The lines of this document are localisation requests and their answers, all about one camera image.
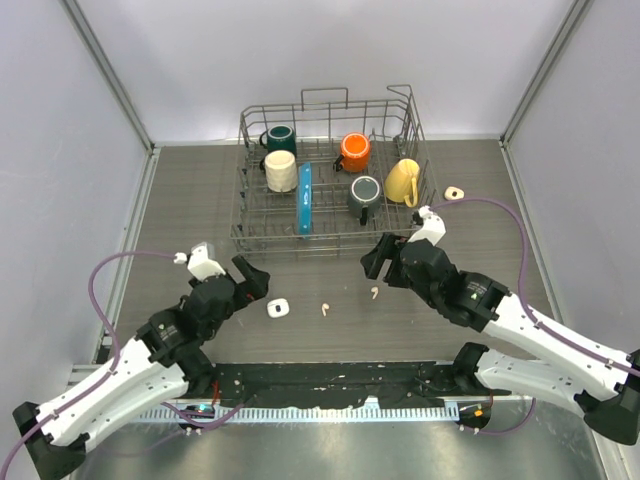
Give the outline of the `white earbud charging case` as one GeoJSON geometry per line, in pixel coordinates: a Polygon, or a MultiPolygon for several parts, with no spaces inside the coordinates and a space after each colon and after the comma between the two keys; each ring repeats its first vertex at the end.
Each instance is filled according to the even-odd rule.
{"type": "Polygon", "coordinates": [[[270,318],[278,319],[290,313],[290,305],[287,299],[277,298],[267,302],[266,311],[270,318]]]}

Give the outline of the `beige earbud case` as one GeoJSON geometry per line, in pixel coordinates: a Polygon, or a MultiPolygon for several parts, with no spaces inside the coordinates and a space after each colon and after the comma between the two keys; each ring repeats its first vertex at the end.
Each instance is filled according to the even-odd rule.
{"type": "Polygon", "coordinates": [[[463,199],[465,197],[465,192],[455,186],[449,186],[444,191],[444,198],[447,201],[456,201],[463,199]]]}

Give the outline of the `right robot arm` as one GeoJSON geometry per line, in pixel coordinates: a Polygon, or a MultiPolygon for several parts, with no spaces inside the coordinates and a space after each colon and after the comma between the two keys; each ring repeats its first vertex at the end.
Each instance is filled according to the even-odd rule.
{"type": "Polygon", "coordinates": [[[465,395],[481,388],[529,395],[583,418],[623,445],[639,439],[639,354],[591,340],[540,314],[490,277],[458,270],[429,240],[385,233],[361,257],[369,279],[413,291],[454,325],[501,339],[531,354],[518,360],[466,344],[451,380],[465,395]]]}

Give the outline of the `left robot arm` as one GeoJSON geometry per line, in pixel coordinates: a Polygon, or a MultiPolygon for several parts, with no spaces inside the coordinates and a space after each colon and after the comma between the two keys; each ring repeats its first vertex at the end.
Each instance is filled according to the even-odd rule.
{"type": "Polygon", "coordinates": [[[112,344],[112,358],[73,388],[42,403],[25,402],[13,411],[38,476],[62,479],[121,425],[151,406],[184,395],[205,397],[215,369],[202,351],[234,313],[269,291],[270,275],[243,256],[232,262],[241,282],[223,268],[207,244],[169,260],[191,275],[191,291],[177,305],[152,315],[125,345],[112,344]]]}

